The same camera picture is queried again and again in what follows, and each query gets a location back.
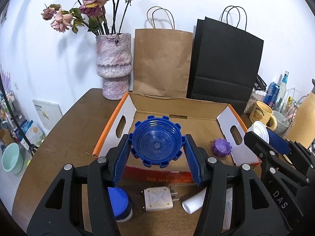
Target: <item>cardboard box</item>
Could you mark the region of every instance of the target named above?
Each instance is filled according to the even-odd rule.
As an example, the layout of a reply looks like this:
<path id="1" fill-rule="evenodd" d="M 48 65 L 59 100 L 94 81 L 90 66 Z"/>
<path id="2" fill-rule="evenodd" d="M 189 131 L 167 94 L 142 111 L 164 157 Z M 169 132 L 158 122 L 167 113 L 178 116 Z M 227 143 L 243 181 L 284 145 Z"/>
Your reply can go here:
<path id="1" fill-rule="evenodd" d="M 14 142 L 9 130 L 7 130 L 6 128 L 0 129 L 0 139 L 6 146 Z"/>
<path id="2" fill-rule="evenodd" d="M 38 127 L 37 123 L 31 121 L 31 126 L 26 132 L 26 137 L 30 141 L 31 144 L 36 145 L 39 147 L 44 139 L 46 138 L 45 134 L 42 130 Z M 25 142 L 24 139 L 21 140 L 21 144 L 25 147 L 26 150 L 29 149 L 28 144 Z"/>
<path id="3" fill-rule="evenodd" d="M 236 165 L 259 164 L 257 156 L 244 144 L 243 137 L 247 128 L 231 105 L 187 98 L 149 97 L 135 93 L 126 93 L 120 101 L 94 149 L 93 156 L 105 156 L 110 148 L 118 145 L 121 136 L 117 137 L 116 129 L 121 125 L 119 122 L 123 116 L 126 123 L 121 135 L 133 132 L 134 124 L 146 120 L 149 115 L 169 116 L 173 123 L 181 125 L 182 135 L 191 134 L 197 146 L 204 148 L 209 156 L 215 156 L 211 149 L 213 141 L 225 138 L 231 143 Z M 233 134 L 234 131 L 238 131 L 239 135 Z M 216 158 L 224 164 L 235 165 L 230 155 Z M 124 177 L 166 183 L 193 182 L 184 152 L 177 161 L 170 161 L 164 169 L 159 166 L 147 168 L 141 159 L 130 154 Z"/>

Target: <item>box handle hole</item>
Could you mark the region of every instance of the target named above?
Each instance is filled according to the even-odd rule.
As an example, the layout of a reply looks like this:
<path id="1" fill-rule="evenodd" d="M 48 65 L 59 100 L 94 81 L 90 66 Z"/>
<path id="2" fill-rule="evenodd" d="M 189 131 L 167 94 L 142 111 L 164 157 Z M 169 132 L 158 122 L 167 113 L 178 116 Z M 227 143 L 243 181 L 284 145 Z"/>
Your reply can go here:
<path id="1" fill-rule="evenodd" d="M 240 134 L 240 132 L 238 131 L 237 127 L 235 125 L 233 125 L 230 129 L 230 132 L 231 132 L 231 135 L 234 139 L 234 142 L 237 144 L 237 145 L 240 145 L 242 142 L 243 142 L 243 138 Z"/>
<path id="2" fill-rule="evenodd" d="M 121 137 L 125 125 L 126 125 L 126 118 L 125 116 L 122 116 L 116 128 L 116 136 L 118 138 Z"/>
<path id="3" fill-rule="evenodd" d="M 187 119 L 187 116 L 170 114 L 170 118 Z"/>

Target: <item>bag handle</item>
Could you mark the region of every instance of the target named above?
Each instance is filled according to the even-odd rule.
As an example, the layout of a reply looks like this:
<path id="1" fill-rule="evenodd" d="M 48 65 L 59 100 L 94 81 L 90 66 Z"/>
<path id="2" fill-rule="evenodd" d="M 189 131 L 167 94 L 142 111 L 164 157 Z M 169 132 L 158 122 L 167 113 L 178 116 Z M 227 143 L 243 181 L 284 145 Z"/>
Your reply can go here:
<path id="1" fill-rule="evenodd" d="M 150 11 L 151 9 L 153 9 L 153 8 L 158 8 L 158 9 L 156 9 L 156 10 L 152 13 L 152 22 L 153 22 L 153 24 L 152 24 L 152 23 L 150 22 L 150 20 L 149 20 L 148 13 L 149 13 L 149 11 Z M 169 19 L 169 21 L 170 21 L 170 24 L 171 24 L 171 26 L 172 26 L 172 29 L 175 30 L 175 21 L 174 21 L 174 17 L 173 17 L 173 15 L 172 15 L 172 13 L 171 13 L 168 9 L 162 8 L 162 7 L 160 7 L 160 6 L 153 6 L 153 7 L 151 7 L 150 9 L 148 9 L 148 11 L 147 11 L 147 13 L 146 13 L 146 18 L 148 19 L 148 22 L 150 23 L 150 25 L 155 29 L 155 22 L 154 22 L 154 16 L 153 16 L 153 14 L 154 14 L 156 11 L 158 11 L 158 10 L 163 10 L 163 11 L 165 11 L 165 13 L 166 13 L 166 15 L 167 15 L 167 17 L 168 17 L 168 19 Z M 170 16 L 168 15 L 167 11 L 168 11 L 168 12 L 171 14 L 171 16 L 172 16 L 173 24 L 172 24 L 171 18 L 170 18 Z"/>
<path id="2" fill-rule="evenodd" d="M 245 13 L 245 16 L 246 16 L 246 23 L 245 23 L 245 30 L 244 30 L 244 31 L 246 31 L 246 28 L 247 28 L 247 14 L 246 14 L 246 11 L 244 10 L 244 8 L 241 7 L 241 6 L 233 6 L 233 5 L 230 5 L 230 6 L 228 6 L 228 7 L 232 7 L 232 8 L 230 8 L 230 9 L 228 10 L 227 14 L 226 14 L 226 23 L 228 24 L 227 17 L 228 17 L 228 15 L 229 15 L 230 10 L 233 9 L 233 8 L 236 8 L 237 11 L 238 11 L 238 15 L 239 15 L 238 23 L 237 23 L 237 25 L 236 25 L 236 27 L 238 27 L 238 24 L 239 24 L 239 22 L 240 22 L 240 20 L 241 20 L 241 14 L 240 14 L 238 8 L 241 8 L 241 9 L 243 9 L 243 11 L 244 11 L 244 13 Z M 226 7 L 226 8 L 223 10 L 223 13 L 222 13 L 222 16 L 221 16 L 221 20 L 220 20 L 221 22 L 222 22 L 223 14 L 224 14 L 225 10 L 226 10 L 228 7 Z"/>

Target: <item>blue plastic cap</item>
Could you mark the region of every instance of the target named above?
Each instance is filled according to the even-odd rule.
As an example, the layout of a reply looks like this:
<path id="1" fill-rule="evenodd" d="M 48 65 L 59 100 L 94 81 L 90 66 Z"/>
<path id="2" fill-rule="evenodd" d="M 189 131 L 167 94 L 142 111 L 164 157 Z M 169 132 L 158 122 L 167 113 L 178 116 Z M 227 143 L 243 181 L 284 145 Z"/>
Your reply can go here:
<path id="1" fill-rule="evenodd" d="M 159 165 L 165 168 L 171 160 L 177 160 L 182 155 L 180 149 L 185 137 L 181 135 L 181 128 L 168 116 L 156 118 L 150 115 L 147 120 L 136 122 L 134 132 L 129 134 L 133 147 L 131 153 L 140 158 L 146 167 Z"/>
<path id="2" fill-rule="evenodd" d="M 123 214 L 128 207 L 129 203 L 128 195 L 123 189 L 119 187 L 115 188 L 108 187 L 108 193 L 109 198 L 111 200 L 111 207 L 113 208 L 114 211 L 114 216 L 115 218 L 117 218 L 121 214 Z"/>

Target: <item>green leaf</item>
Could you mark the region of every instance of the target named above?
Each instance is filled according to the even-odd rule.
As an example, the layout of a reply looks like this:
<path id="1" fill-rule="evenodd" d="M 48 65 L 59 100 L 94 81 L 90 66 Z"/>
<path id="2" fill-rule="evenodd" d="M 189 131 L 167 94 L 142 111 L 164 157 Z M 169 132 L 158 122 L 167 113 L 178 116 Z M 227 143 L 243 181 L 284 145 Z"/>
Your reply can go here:
<path id="1" fill-rule="evenodd" d="M 73 21 L 73 24 L 76 25 L 76 26 L 79 26 L 79 27 L 84 26 L 84 24 L 82 23 L 82 21 L 77 20 L 77 19 L 75 19 L 75 20 Z"/>
<path id="2" fill-rule="evenodd" d="M 73 8 L 74 13 L 82 14 L 79 8 Z"/>
<path id="3" fill-rule="evenodd" d="M 51 4 L 49 5 L 49 8 L 55 8 L 56 11 L 60 10 L 61 5 L 60 4 Z"/>
<path id="4" fill-rule="evenodd" d="M 107 24 L 106 18 L 104 16 L 100 16 L 99 19 L 101 23 L 104 22 L 105 24 Z"/>
<path id="5" fill-rule="evenodd" d="M 88 32 L 93 32 L 93 31 L 97 31 L 98 29 L 100 29 L 100 25 L 98 25 L 97 27 L 92 28 L 90 25 L 90 28 L 88 29 Z"/>
<path id="6" fill-rule="evenodd" d="M 61 13 L 62 13 L 62 15 L 65 15 L 65 14 L 69 14 L 70 12 L 62 10 Z"/>
<path id="7" fill-rule="evenodd" d="M 90 17 L 89 18 L 89 26 L 90 28 L 95 28 L 95 27 L 100 27 L 98 22 L 97 22 L 97 19 L 95 17 Z"/>
<path id="8" fill-rule="evenodd" d="M 74 32 L 75 34 L 77 34 L 78 33 L 78 28 L 75 26 L 75 25 L 73 25 L 73 27 L 72 27 L 72 32 Z"/>
<path id="9" fill-rule="evenodd" d="M 74 11 L 74 15 L 79 19 L 79 20 L 83 20 L 81 14 L 77 13 L 76 11 Z"/>

